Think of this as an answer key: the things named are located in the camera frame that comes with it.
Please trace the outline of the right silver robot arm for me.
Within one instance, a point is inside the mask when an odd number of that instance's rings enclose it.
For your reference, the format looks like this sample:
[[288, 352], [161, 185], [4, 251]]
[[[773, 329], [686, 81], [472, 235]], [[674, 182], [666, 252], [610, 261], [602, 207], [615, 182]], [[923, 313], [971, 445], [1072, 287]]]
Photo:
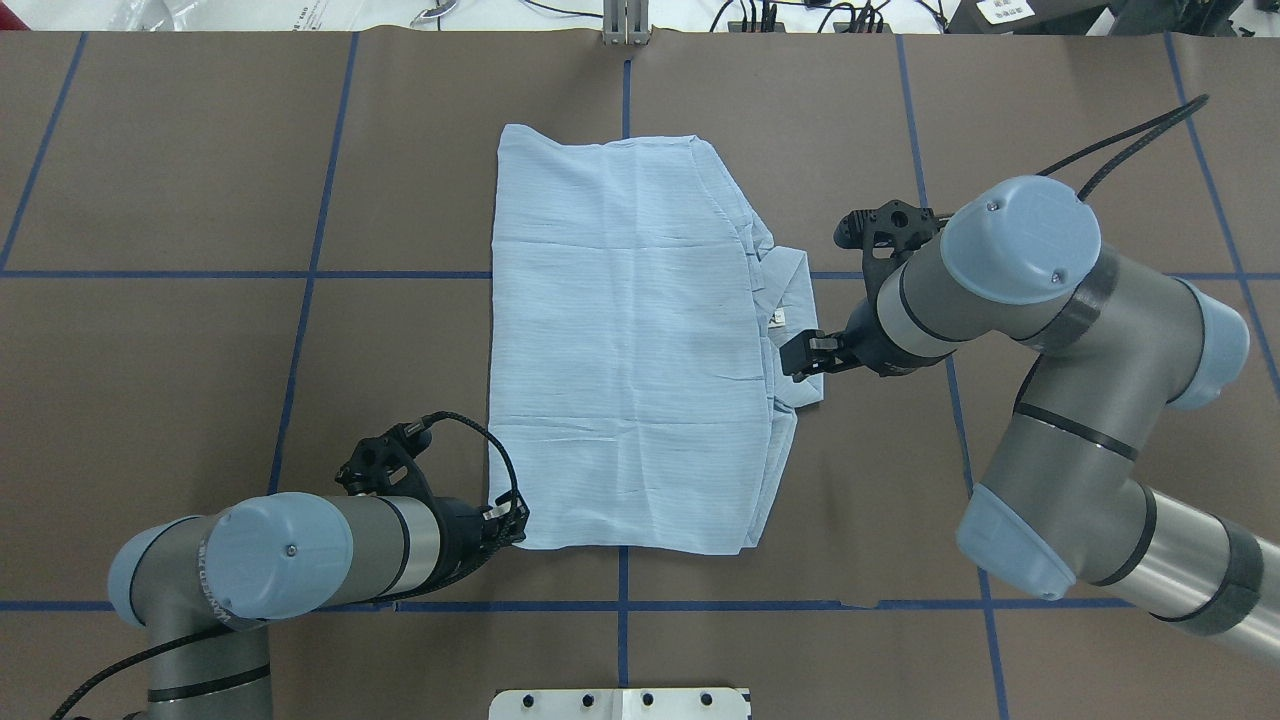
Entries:
[[833, 238], [861, 251], [867, 296], [842, 331], [782, 346], [795, 380], [906, 375], [992, 332], [1036, 351], [956, 532], [968, 559], [1038, 600], [1085, 583], [1277, 662], [1277, 546], [1133, 475], [1164, 410], [1203, 407], [1239, 377], [1251, 333], [1235, 309], [1116, 252], [1044, 176], [947, 220], [900, 201], [852, 211]]

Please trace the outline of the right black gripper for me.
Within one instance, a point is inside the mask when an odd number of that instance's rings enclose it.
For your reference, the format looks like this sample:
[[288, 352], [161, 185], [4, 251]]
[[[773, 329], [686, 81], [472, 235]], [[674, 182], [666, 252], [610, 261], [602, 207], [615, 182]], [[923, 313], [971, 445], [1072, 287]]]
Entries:
[[780, 366], [791, 379], [868, 368], [881, 377], [906, 375], [933, 366], [945, 355], [924, 355], [900, 347], [879, 319], [879, 296], [890, 277], [943, 228], [932, 208], [892, 200], [877, 209], [850, 211], [836, 227], [833, 241], [861, 251], [865, 300], [851, 313], [844, 331], [799, 332], [780, 348]]

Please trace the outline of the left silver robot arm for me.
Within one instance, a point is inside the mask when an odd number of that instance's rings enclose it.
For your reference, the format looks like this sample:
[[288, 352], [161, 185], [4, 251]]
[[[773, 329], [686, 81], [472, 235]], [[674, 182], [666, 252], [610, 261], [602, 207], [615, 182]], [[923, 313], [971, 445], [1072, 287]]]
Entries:
[[[417, 459], [444, 420], [476, 430], [498, 452], [509, 487], [490, 503], [429, 486]], [[361, 439], [335, 482], [340, 496], [259, 496], [131, 538], [111, 561], [108, 594], [148, 647], [81, 683], [52, 716], [72, 717], [96, 685], [150, 664], [142, 719], [270, 719], [271, 624], [442, 591], [522, 542], [529, 521], [503, 443], [456, 413]]]

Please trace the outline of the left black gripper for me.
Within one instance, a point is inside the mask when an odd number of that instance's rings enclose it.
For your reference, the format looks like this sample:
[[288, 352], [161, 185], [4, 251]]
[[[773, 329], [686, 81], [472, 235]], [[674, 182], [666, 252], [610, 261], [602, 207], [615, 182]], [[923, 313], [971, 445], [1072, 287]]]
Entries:
[[509, 480], [494, 503], [472, 506], [436, 495], [417, 462], [433, 442], [434, 425], [401, 423], [364, 438], [335, 474], [347, 495], [376, 497], [397, 514], [404, 552], [396, 585], [453, 585], [526, 539], [530, 507], [503, 443], [480, 423], [463, 421], [499, 454]]

